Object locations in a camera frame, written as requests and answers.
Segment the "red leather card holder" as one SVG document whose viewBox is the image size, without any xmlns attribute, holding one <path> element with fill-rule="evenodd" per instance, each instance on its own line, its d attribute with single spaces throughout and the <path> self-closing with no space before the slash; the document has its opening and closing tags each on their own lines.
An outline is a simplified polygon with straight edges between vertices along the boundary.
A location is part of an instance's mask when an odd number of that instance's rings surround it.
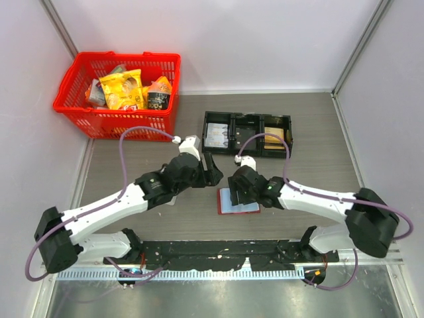
<svg viewBox="0 0 424 318">
<path fill-rule="evenodd" d="M 217 190 L 217 212 L 219 215 L 243 215 L 260 213 L 260 206 L 257 203 L 247 205 L 232 205 L 229 188 Z"/>
</svg>

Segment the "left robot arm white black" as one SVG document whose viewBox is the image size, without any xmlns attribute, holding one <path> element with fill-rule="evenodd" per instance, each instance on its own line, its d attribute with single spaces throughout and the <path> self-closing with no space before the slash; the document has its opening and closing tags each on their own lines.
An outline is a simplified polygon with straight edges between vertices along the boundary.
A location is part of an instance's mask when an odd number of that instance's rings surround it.
<svg viewBox="0 0 424 318">
<path fill-rule="evenodd" d="M 34 239 L 47 274 L 61 272 L 77 261 L 111 258 L 134 264 L 141 257 L 140 239 L 129 229 L 111 235 L 97 231 L 120 219 L 174 203 L 188 188 L 216 186 L 223 178 L 210 153 L 203 159 L 182 152 L 169 164 L 143 174 L 125 189 L 89 205 L 59 212 L 45 210 Z"/>
</svg>

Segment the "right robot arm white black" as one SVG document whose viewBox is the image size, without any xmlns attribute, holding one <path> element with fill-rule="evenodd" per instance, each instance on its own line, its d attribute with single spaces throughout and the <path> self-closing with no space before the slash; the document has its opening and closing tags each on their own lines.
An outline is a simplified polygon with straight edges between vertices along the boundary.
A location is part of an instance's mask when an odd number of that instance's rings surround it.
<svg viewBox="0 0 424 318">
<path fill-rule="evenodd" d="M 335 221 L 333 226 L 312 226 L 305 232 L 299 253 L 308 262 L 346 248 L 385 258 L 399 225 L 399 217 L 368 188 L 357 193 L 331 192 L 287 178 L 266 179 L 250 166 L 241 166 L 228 181 L 235 205 L 258 203 L 266 208 L 304 211 Z"/>
</svg>

